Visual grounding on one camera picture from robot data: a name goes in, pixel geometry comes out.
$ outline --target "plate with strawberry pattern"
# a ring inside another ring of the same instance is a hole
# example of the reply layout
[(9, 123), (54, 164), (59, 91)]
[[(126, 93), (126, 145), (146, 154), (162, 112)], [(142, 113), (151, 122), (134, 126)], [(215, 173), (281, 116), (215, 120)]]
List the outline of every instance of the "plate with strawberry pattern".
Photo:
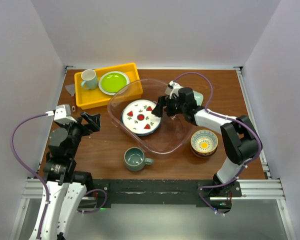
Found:
[(156, 103), (139, 99), (128, 104), (122, 111), (122, 123), (134, 134), (147, 136), (152, 134), (161, 124), (162, 118), (151, 113)]

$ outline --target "clear plastic container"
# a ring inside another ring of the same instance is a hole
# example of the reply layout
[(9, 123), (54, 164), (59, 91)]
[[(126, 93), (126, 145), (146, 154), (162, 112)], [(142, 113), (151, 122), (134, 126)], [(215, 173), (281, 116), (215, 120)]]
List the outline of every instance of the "clear plastic container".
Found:
[(126, 106), (135, 101), (131, 95), (136, 95), (138, 89), (135, 85), (142, 86), (143, 94), (140, 99), (158, 102), (158, 97), (165, 95), (167, 83), (157, 79), (141, 79), (134, 81), (117, 92), (108, 103), (107, 110), (112, 117), (112, 123), (121, 128), (128, 136), (133, 138), (138, 147), (149, 151), (157, 157), (173, 153), (191, 136), (192, 124), (185, 121), (182, 114), (169, 117), (163, 112), (162, 122), (158, 129), (147, 136), (137, 136), (121, 122), (122, 112)]

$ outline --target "yellow tray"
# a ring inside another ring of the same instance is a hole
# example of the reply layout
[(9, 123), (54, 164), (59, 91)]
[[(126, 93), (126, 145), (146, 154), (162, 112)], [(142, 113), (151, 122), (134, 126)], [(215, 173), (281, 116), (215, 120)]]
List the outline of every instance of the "yellow tray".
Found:
[[(137, 71), (137, 66), (134, 62), (126, 63), (117, 66), (109, 66), (105, 68), (95, 69), (96, 76), (98, 81), (100, 78), (109, 72), (112, 71), (120, 71), (129, 77), (130, 83), (139, 80), (139, 74)], [(92, 109), (100, 106), (107, 105), (112, 96), (103, 93), (99, 88), (94, 90), (86, 90), (81, 87), (82, 83), (81, 72), (77, 72), (74, 75), (74, 84), (75, 84), (75, 101), (76, 105), (82, 109)], [(125, 97), (124, 100), (130, 101), (141, 98), (143, 94), (143, 89), (141, 83), (134, 84), (135, 89), (131, 92), (131, 95), (127, 98)]]

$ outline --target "metal scraper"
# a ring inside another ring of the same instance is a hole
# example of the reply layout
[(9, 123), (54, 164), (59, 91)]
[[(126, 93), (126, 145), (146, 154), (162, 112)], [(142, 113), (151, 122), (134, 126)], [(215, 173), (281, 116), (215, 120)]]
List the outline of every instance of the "metal scraper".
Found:
[(65, 89), (71, 95), (71, 110), (72, 112), (75, 112), (76, 111), (75, 85), (74, 84), (66, 85)]

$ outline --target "patterned bowl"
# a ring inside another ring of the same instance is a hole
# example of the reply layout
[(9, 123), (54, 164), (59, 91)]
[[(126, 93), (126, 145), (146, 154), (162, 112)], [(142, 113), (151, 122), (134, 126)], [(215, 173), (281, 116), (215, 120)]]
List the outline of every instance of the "patterned bowl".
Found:
[(191, 137), (191, 147), (196, 154), (210, 157), (217, 151), (218, 138), (212, 131), (199, 130)]

